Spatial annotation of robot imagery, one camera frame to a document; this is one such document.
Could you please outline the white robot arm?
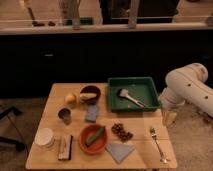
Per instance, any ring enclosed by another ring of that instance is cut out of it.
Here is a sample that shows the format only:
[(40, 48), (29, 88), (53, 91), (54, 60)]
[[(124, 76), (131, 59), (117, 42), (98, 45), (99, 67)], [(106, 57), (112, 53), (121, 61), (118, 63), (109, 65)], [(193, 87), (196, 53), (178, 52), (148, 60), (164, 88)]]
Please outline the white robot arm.
[(205, 84), (207, 79), (208, 70), (200, 63), (174, 69), (166, 75), (166, 87), (159, 95), (162, 122), (165, 126), (170, 125), (177, 117), (174, 109), (184, 105), (186, 101), (213, 118), (213, 88)]

